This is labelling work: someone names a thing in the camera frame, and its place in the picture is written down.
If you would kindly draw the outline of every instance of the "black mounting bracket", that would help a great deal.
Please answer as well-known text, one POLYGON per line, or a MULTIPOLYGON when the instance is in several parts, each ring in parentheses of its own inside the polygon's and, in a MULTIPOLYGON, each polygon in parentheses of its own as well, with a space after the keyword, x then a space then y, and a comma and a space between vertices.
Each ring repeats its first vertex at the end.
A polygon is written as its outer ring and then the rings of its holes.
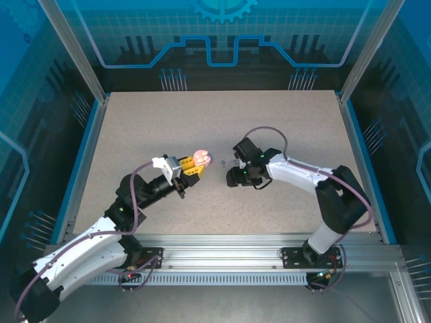
MULTIPOLYGON (((163 248, 157 248, 157 247, 153 247, 153 248, 143 247, 141 249, 141 254, 139 255, 139 258, 136 262, 136 267, 143 265, 144 263, 146 263, 148 260, 150 260, 151 258, 153 258, 157 254, 160 256, 160 259, 159 259, 159 261, 157 261, 157 265, 154 268, 155 269, 161 269, 162 268, 162 262, 163 262, 163 248)), ((124 265, 120 266, 119 268, 126 269, 126 267, 127 267, 127 265, 124 264, 124 265)), ((145 267, 145 269, 151 269, 152 267, 153 267, 153 264, 149 264, 148 266, 145 267)))
POLYGON ((343 268, 341 252, 337 247, 328 249, 317 259, 314 266, 305 259, 302 247, 282 248, 280 252, 284 269, 332 269, 334 264, 328 256, 334 256, 337 259, 337 269, 343 268))

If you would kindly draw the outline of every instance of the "pink toy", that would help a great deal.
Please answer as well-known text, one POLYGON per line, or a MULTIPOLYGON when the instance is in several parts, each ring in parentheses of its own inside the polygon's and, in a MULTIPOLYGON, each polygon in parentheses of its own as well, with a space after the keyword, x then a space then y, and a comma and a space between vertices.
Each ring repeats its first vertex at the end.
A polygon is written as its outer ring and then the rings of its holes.
POLYGON ((193 161, 195 162, 195 166, 204 165, 207 167, 211 162, 210 156, 208 156, 208 151, 206 150, 198 150, 193 155, 193 161))

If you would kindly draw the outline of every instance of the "metal pin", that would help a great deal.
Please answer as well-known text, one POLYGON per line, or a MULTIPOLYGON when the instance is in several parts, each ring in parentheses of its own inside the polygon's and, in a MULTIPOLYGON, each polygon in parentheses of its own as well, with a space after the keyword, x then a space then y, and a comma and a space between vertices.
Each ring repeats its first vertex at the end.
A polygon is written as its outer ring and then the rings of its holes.
POLYGON ((166 76, 166 78, 168 79, 169 90, 172 91, 172 84, 170 82, 170 75, 166 76))
POLYGON ((317 74, 315 74, 315 75, 314 75, 314 77, 312 78, 312 82, 311 82, 310 89, 312 89, 312 87, 314 86, 314 83, 315 83, 315 81, 316 81, 316 79, 317 79, 318 77, 319 77, 319 76, 318 76, 317 74))
POLYGON ((378 125, 377 121, 373 120, 367 129, 362 133, 362 136, 365 137, 370 131, 372 131, 375 126, 378 125))
POLYGON ((301 69, 300 69, 299 67, 297 67, 297 68, 296 68, 296 74, 295 74, 294 82, 293 82, 293 84, 292 84, 292 89, 294 89, 295 82, 296 82, 296 77, 298 76, 298 73, 299 73, 299 71, 300 71, 300 70, 301 70, 301 69))
POLYGON ((57 220, 56 219, 54 219, 53 217, 50 217, 49 215, 47 215, 46 213, 43 213, 43 211, 42 210, 39 210, 38 211, 38 214, 39 215, 44 215, 45 217, 47 217, 48 219, 51 219, 51 220, 53 220, 54 222, 57 222, 57 220))
POLYGON ((34 227, 33 225, 30 225, 28 222, 25 222, 24 227, 31 227, 32 229, 35 229, 39 232, 42 232, 43 234, 46 234, 47 236, 50 236, 51 234, 49 234, 48 232, 45 232, 37 227, 34 227))
POLYGON ((368 152, 372 151, 382 140, 383 138, 385 138, 385 136, 377 136, 376 140, 374 140, 368 147, 367 150, 368 152))
POLYGON ((44 227, 45 229, 47 229, 47 230, 49 230, 49 231, 54 231, 53 229, 51 229, 50 227, 47 227, 46 225, 43 225, 43 224, 41 224, 41 222, 39 221, 39 220, 36 220, 35 222, 34 222, 34 225, 37 225, 37 226, 41 226, 41 227, 44 227))
POLYGON ((185 91, 188 91, 187 90, 187 75, 183 75, 183 79, 184 79, 184 88, 185 88, 185 91))
POLYGON ((314 72, 315 72, 315 71, 317 71, 317 68, 316 68, 316 67, 313 67, 313 68, 311 69, 311 75, 310 75, 310 79, 308 80, 308 84, 305 86, 305 88, 306 88, 306 89, 309 89, 308 87, 310 86, 311 79, 312 79, 312 76, 314 75, 314 72))
POLYGON ((296 82, 296 87, 295 87, 295 90, 297 90, 298 89, 298 85, 299 85, 299 82, 300 82, 300 80, 302 79, 302 74, 299 74, 298 75, 298 81, 296 82))
POLYGON ((84 121, 82 121, 81 120, 81 118, 77 115, 77 113, 75 112, 75 113, 73 113, 73 117, 79 122, 79 124, 85 129, 86 128, 86 126, 85 126, 85 122, 84 121))
POLYGON ((307 89, 307 83, 310 83, 310 75, 309 74, 305 75, 305 78, 306 80, 304 83, 304 87, 302 89, 307 89))
POLYGON ((288 89, 290 89, 290 85, 292 84, 292 80, 294 79, 295 75, 294 74, 290 74, 290 80, 289 80, 289 86, 288 89))
POLYGON ((415 271, 414 273, 409 273, 410 275, 416 275, 416 274, 420 274, 420 273, 426 273, 426 274, 430 274, 431 273, 431 268, 426 267, 424 270, 422 271, 415 271))
POLYGON ((30 211, 30 212, 28 213, 28 216, 29 216, 29 217, 35 217, 35 218, 37 218, 37 219, 39 219, 39 220, 42 220, 42 221, 44 221, 44 222, 47 222, 48 224, 51 224, 51 225, 55 225, 55 223, 52 223, 51 221, 48 221, 48 220, 44 219, 43 217, 39 217, 38 215, 34 214, 34 212, 33 212, 33 211, 30 211))
POLYGON ((173 82, 173 86, 174 86, 174 91, 175 91, 174 69, 169 69, 169 72, 170 72, 170 76, 172 78, 172 82, 173 82))
POLYGON ((412 279, 411 281, 421 281, 423 279, 431 279, 431 277, 420 277, 420 278, 412 279))
POLYGON ((84 115, 88 118, 90 116, 90 113, 88 113, 88 110, 86 109, 86 107, 82 104, 80 104, 76 97, 74 96, 72 98, 72 100, 75 102, 76 106, 78 107, 79 111, 82 111, 84 113, 84 115))
POLYGON ((166 74, 164 72, 166 72, 165 69, 161 69, 162 73, 163 73, 163 78, 164 78, 164 85, 166 85, 166 91, 168 91, 168 82, 166 81, 166 74))
POLYGON ((180 84, 178 83, 178 76, 175 75, 175 81, 176 81, 176 90, 180 91, 180 84))
POLYGON ((378 147, 376 147, 376 149, 375 149, 375 150, 373 150, 373 151, 371 152, 370 157, 371 157, 371 156, 373 156, 373 155, 374 155, 374 153, 375 153, 376 151, 378 151, 378 149, 379 149, 379 148, 381 148, 381 147, 383 147, 383 143, 380 143, 380 145, 379 145, 378 147))
POLYGON ((83 112, 79 109, 79 107, 73 108, 73 111, 75 111, 75 113, 84 121, 84 123, 87 123, 87 118, 86 116, 84 116, 83 112))
POLYGON ((411 260, 405 261, 405 263, 406 263, 406 264, 408 264, 409 262, 418 261, 418 260, 425 261, 425 259, 426 259, 425 255, 421 254, 421 255, 419 256, 419 258, 411 259, 411 260))
POLYGON ((39 249, 39 250, 45 251, 45 249, 33 246, 30 242, 27 242, 26 247, 27 248, 34 248, 34 249, 39 249))
POLYGON ((34 231, 31 231, 31 232, 30 232, 30 237, 32 237, 32 238, 40 238, 40 239, 43 239, 43 240, 46 240, 46 241, 48 241, 48 242, 49 242, 49 239, 48 239, 48 238, 46 238, 46 237, 42 237, 42 236, 38 235, 36 232, 34 232, 34 231))
POLYGON ((159 79, 160 79, 160 83, 162 84, 163 92, 165 92, 166 90, 164 89, 164 84, 163 84, 163 75, 159 75, 159 79))
POLYGON ((301 81, 301 85, 299 85, 299 89, 301 89, 302 84, 304 83, 305 75, 307 74, 307 71, 308 71, 308 68, 307 67, 304 68, 304 75, 302 76, 302 81, 301 81))
POLYGON ((381 136, 380 134, 378 134, 376 138, 374 138, 373 140, 371 140, 371 142, 366 143, 366 146, 367 146, 366 148, 367 148, 367 150, 370 150, 370 148, 371 148, 371 147, 374 147, 374 144, 375 144, 375 143, 378 143, 378 141, 379 141, 380 139, 382 139, 382 136, 381 136))
POLYGON ((369 135, 367 138, 365 138, 365 145, 368 145, 373 138, 375 138, 377 135, 379 135, 380 134, 379 131, 380 131, 380 129, 374 128, 374 134, 369 135))
POLYGON ((76 91, 76 94, 78 95, 79 100, 81 100, 82 104, 87 108, 87 110, 90 112, 92 110, 92 107, 88 105, 87 101, 84 100, 83 96, 76 91))
POLYGON ((415 265, 415 266, 410 266, 410 267, 407 267, 407 268, 408 268, 408 269, 411 269, 411 268, 416 268, 416 267, 426 266, 427 264, 431 264, 431 262, 424 262, 423 264, 417 264, 417 265, 415 265))
POLYGON ((38 240, 35 240, 35 239, 32 239, 32 238, 26 237, 26 235, 25 235, 25 234, 20 234, 20 239, 21 239, 21 240, 27 239, 27 240, 30 240, 30 241, 36 242, 37 244, 42 244, 43 246, 46 246, 46 244, 44 244, 43 242, 40 242, 40 241, 38 241, 38 240))
POLYGON ((368 146, 368 150, 372 150, 378 143, 380 143, 384 138, 386 138, 388 133, 384 133, 383 136, 381 136, 378 141, 375 141, 372 145, 368 146))
POLYGON ((181 71, 182 69, 176 69, 176 71, 179 74, 179 79, 180 79, 180 83, 181 83, 181 91, 184 91, 184 87, 183 87, 183 78, 181 77, 181 71))
POLYGON ((423 286, 430 286, 431 285, 431 283, 429 283, 429 284, 421 284, 421 285, 413 285, 413 287, 423 287, 423 286))

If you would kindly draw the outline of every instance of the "black robotic arm joint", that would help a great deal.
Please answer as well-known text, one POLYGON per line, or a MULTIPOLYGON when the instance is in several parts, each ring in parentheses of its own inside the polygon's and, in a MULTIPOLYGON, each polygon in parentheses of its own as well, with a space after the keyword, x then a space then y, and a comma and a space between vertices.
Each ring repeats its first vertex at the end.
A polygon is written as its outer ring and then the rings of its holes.
MULTIPOLYGON (((333 175, 349 184, 368 203, 370 202, 349 168, 339 166, 333 170, 333 175)), ((316 195, 323 221, 338 234, 345 234, 366 212, 364 203, 357 196, 330 178, 319 182, 316 195)))

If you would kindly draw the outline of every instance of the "black cable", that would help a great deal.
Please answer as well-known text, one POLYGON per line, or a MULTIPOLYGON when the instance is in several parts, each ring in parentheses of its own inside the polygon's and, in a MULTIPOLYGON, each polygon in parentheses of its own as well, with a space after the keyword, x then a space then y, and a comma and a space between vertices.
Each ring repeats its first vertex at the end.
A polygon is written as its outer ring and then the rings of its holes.
POLYGON ((253 185, 253 187, 255 188, 255 190, 263 190, 265 187, 267 187, 268 185, 270 185, 272 183, 272 179, 270 179, 267 183, 265 183, 263 186, 256 186, 253 185))

